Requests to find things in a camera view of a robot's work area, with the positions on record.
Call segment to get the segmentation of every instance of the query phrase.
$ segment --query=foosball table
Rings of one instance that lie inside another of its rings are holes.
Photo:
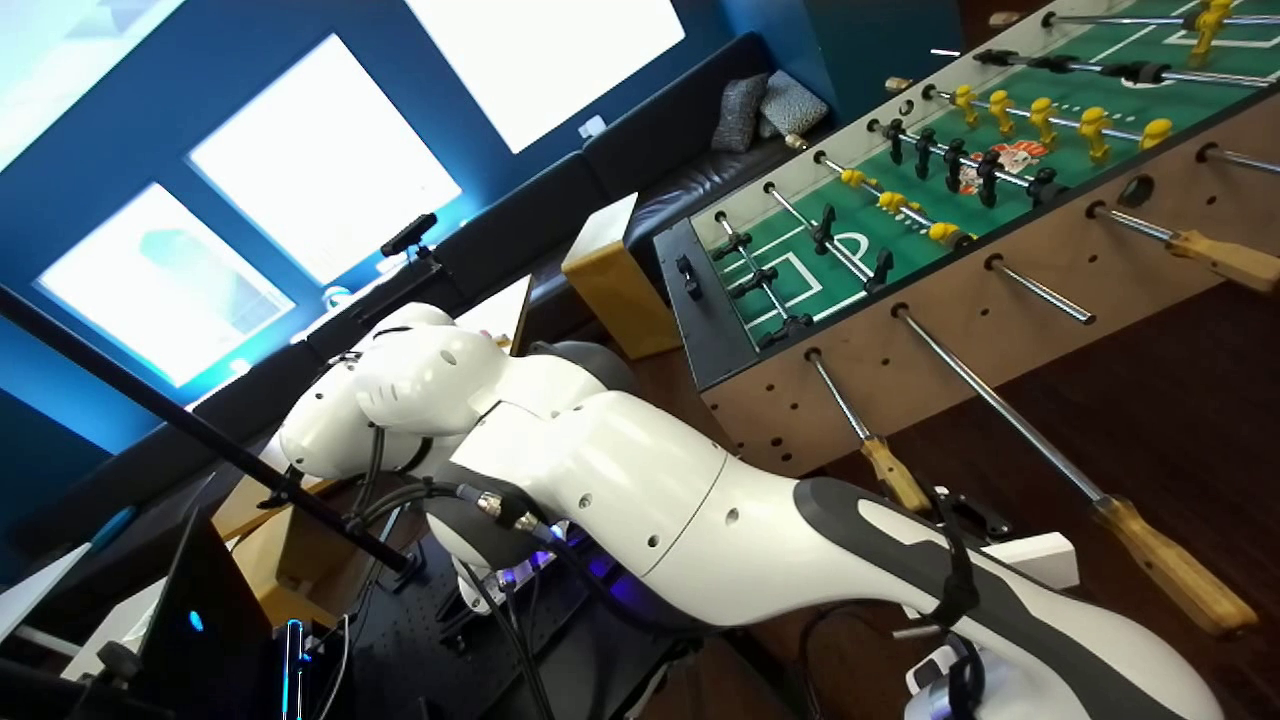
[[[655,240],[742,456],[849,452],[981,394],[1209,633],[1256,623],[995,386],[1215,282],[1280,287],[1280,0],[1055,0]]]

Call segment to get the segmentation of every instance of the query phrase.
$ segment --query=wooden handle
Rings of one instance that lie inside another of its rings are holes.
[[[1201,233],[1180,233],[1169,249],[1176,256],[1209,260],[1226,278],[1253,293],[1280,293],[1280,256],[1256,250],[1249,244],[1226,244]]]
[[[930,511],[930,495],[919,490],[911,468],[891,456],[891,448],[880,436],[866,439],[866,460],[873,464],[876,480],[887,483],[897,505],[911,515]]]
[[[1256,610],[1192,552],[1155,532],[1131,501],[1107,495],[1096,511],[1127,556],[1163,589],[1163,596],[1176,598],[1209,635],[1256,623]]]

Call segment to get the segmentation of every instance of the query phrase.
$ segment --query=white panel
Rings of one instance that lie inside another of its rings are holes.
[[[162,182],[87,233],[35,282],[178,386],[291,308]]]
[[[684,41],[669,0],[410,0],[511,153]]]
[[[193,162],[319,282],[460,193],[341,36],[195,143]]]

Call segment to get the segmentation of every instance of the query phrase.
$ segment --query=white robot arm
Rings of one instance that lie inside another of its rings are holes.
[[[448,468],[524,495],[544,521],[580,524],[640,585],[714,629],[834,598],[930,610],[945,596],[950,541],[854,483],[753,468],[569,360],[506,355],[445,314],[391,329],[355,342],[346,394],[319,381],[337,411],[310,394],[278,433],[280,448],[319,436],[323,415],[341,433],[445,436]],[[440,542],[478,556],[467,532]],[[981,552],[967,565],[981,598],[952,633],[993,664],[977,716],[1219,716],[1195,668],[1149,629]]]

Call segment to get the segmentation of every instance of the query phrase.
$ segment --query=floor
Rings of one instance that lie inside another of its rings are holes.
[[[648,400],[718,436],[680,351],[645,360],[640,381]],[[1280,716],[1280,556],[1271,552],[1280,541],[1280,302],[1215,287],[1048,364],[1001,394],[1096,483],[1131,495],[1155,526],[1235,589],[1259,629],[1205,635],[981,400],[891,436],[891,448],[911,472],[990,501],[1021,532],[1063,532],[1086,571],[1078,596],[1173,638],[1209,677],[1230,716]],[[830,472],[873,488],[860,456]],[[887,638],[897,623],[891,608],[818,608],[769,618],[680,664],[645,716],[788,716],[805,704],[830,720],[902,716],[909,699],[902,673],[930,645]]]

